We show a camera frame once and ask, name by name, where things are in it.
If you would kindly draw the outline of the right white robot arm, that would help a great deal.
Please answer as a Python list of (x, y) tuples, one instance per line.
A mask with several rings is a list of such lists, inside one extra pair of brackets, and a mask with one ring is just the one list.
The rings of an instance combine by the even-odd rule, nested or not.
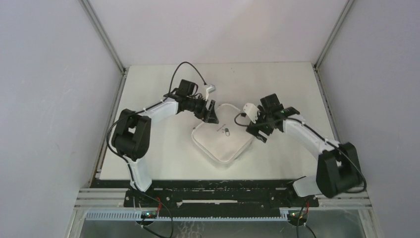
[(322, 136), (297, 109), (284, 107), (276, 94), (263, 97), (258, 106), (246, 103), (243, 114), (250, 119), (247, 133), (258, 140), (266, 142), (267, 136), (279, 130), (298, 141), (316, 159), (315, 175), (297, 179), (286, 192), (290, 205), (300, 206), (312, 195), (333, 198), (341, 193), (354, 193), (353, 188), (359, 185), (360, 192), (366, 191), (367, 182), (355, 146)]

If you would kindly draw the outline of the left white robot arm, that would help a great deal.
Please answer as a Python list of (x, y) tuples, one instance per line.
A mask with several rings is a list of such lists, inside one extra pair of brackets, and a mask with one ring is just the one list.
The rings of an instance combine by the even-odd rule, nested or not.
[(137, 190), (135, 199), (144, 207), (152, 205), (155, 200), (154, 192), (149, 190), (152, 179), (144, 158), (150, 146), (152, 126), (183, 111), (192, 112), (204, 123), (219, 123), (215, 100), (209, 98), (215, 86), (207, 85), (205, 96), (195, 95), (197, 88), (196, 83), (183, 79), (177, 88), (170, 90), (155, 104), (140, 111), (123, 109), (107, 131), (106, 146), (124, 160), (130, 186)]

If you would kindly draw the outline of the white medicine kit case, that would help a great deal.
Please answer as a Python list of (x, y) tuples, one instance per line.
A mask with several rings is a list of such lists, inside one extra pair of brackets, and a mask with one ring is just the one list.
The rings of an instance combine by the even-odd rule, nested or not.
[(217, 168), (227, 169), (248, 149), (254, 137), (235, 123), (241, 110), (232, 104), (221, 104), (215, 113), (219, 123), (201, 123), (191, 134), (196, 147)]

